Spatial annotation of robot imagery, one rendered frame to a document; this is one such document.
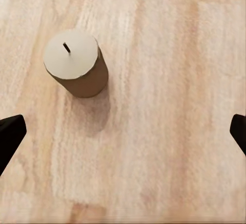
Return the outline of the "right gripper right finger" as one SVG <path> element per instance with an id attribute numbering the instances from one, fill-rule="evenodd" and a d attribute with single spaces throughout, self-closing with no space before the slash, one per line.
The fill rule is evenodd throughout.
<path id="1" fill-rule="evenodd" d="M 230 133 L 246 155 L 246 116 L 234 114 Z"/>

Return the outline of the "pillar candle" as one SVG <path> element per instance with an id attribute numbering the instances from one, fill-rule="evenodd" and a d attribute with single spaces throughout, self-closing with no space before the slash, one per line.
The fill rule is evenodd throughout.
<path id="1" fill-rule="evenodd" d="M 44 48 L 43 60 L 47 72 L 76 97 L 91 98 L 106 87 L 108 71 L 101 49 L 87 31 L 56 33 Z"/>

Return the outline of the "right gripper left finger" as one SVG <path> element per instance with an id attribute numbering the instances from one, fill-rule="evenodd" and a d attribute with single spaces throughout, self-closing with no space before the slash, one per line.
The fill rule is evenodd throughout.
<path id="1" fill-rule="evenodd" d="M 0 120 L 0 176 L 27 133 L 23 115 Z"/>

